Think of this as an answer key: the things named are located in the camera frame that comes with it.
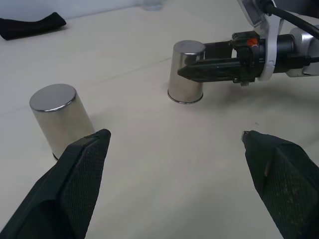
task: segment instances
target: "stainless steel cup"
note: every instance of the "stainless steel cup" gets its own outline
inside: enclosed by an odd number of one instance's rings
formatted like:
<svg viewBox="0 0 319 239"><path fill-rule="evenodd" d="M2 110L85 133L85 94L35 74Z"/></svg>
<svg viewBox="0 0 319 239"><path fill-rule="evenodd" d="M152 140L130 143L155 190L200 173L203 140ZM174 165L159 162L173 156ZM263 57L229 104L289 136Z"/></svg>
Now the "stainless steel cup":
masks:
<svg viewBox="0 0 319 239"><path fill-rule="evenodd" d="M174 45L171 60L168 96L175 102L192 104L203 97L203 83L188 80L177 74L185 65L203 59L205 45L198 41L180 41Z"/></svg>
<svg viewBox="0 0 319 239"><path fill-rule="evenodd" d="M72 86L44 87L31 97L30 107L56 159L69 144L95 132Z"/></svg>

